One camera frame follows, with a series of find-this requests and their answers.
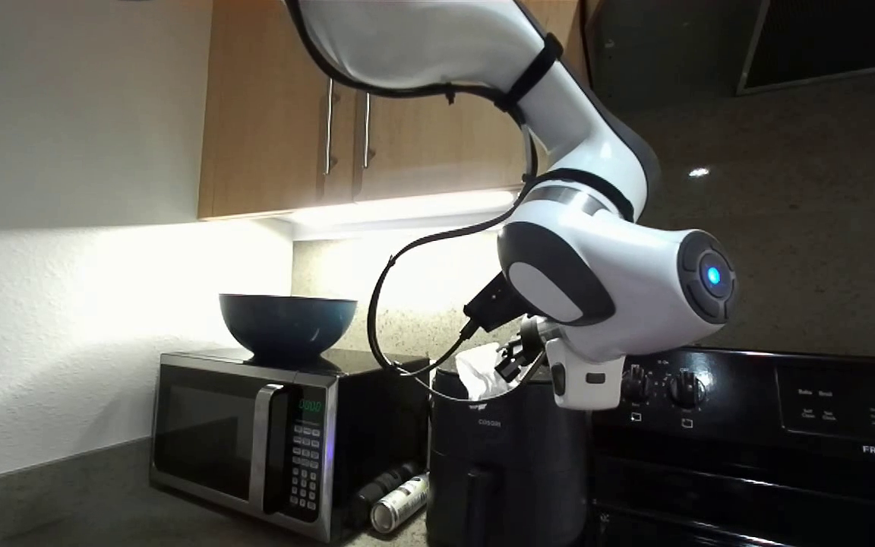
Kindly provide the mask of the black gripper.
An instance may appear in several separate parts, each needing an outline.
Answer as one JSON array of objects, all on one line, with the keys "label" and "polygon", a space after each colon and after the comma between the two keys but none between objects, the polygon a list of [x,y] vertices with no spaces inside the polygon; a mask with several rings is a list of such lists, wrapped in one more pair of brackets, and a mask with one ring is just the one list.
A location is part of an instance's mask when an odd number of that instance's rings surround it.
[{"label": "black gripper", "polygon": [[543,351],[542,323],[522,318],[517,333],[495,349],[495,373],[504,384],[514,384],[537,364],[542,351]]}]

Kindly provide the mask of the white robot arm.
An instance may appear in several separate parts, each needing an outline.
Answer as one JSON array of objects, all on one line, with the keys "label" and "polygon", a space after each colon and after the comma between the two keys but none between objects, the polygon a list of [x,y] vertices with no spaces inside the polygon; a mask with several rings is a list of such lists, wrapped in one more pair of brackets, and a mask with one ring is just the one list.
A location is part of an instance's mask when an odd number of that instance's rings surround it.
[{"label": "white robot arm", "polygon": [[480,94],[550,168],[500,225],[504,283],[543,318],[554,364],[606,364],[719,332],[734,273],[700,231],[646,228],[654,148],[563,65],[517,0],[288,0],[313,61],[387,98]]}]

